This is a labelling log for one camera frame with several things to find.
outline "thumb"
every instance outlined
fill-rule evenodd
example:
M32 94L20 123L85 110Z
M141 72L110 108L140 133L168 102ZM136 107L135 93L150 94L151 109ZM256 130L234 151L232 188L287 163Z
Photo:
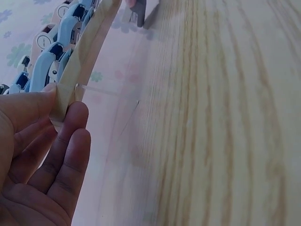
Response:
M11 122L14 133L48 116L55 103L56 84L48 84L40 93L0 96L0 113Z

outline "light wooden surface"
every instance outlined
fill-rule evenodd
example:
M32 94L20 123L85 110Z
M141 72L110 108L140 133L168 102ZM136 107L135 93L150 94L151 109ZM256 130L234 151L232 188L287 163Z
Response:
M300 225L301 1L162 0L155 28L96 225Z

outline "flower pattern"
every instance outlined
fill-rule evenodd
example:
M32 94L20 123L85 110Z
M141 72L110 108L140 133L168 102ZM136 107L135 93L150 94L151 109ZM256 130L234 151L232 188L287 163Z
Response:
M33 2L35 5L37 5L37 4L43 5L47 2L51 2L51 0L33 0Z
M117 13L115 20L112 23L111 28L120 29L123 33L128 34L130 31L136 32L137 26L134 23L124 23L122 22L122 15L124 14L124 9L119 10Z
M103 75L101 72L92 72L90 79L91 81L99 82L103 79Z
M25 55L30 55L31 45L26 45L25 43L21 43L18 46L14 46L11 49L11 53L7 55L6 59L8 60L8 66L14 66L17 68L19 61Z
M3 35L3 38L7 39L9 38L11 35L11 32L5 32L5 34Z
M42 19L41 19L42 25L44 25L44 24L49 24L50 21L51 21L52 15L53 15L53 13L49 13L49 14L47 14L47 15L44 15L44 16L42 17Z
M1 12L0 13L0 24L3 21L6 21L10 15L12 15L12 11L11 10L5 9L3 12Z

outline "hand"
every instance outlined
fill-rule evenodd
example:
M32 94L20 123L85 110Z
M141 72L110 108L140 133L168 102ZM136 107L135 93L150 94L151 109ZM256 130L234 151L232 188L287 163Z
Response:
M73 103L57 134L55 90L0 96L0 225L71 224L90 155L88 109Z
M136 4L137 0L126 0L127 5L131 8Z

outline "floral tablecloth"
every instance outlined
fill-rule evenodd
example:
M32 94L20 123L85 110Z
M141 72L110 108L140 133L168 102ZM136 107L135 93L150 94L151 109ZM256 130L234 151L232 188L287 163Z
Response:
M29 55L34 35L50 22L54 8L63 0L5 0L0 4L0 84L10 85L16 67ZM123 23L122 3L91 75L89 86L127 95L86 91L83 102L90 112L87 129L92 137L90 163L74 216L73 225L99 225L101 188L112 140L118 137L135 108L143 77L139 74L147 57L145 41L155 39L152 30Z

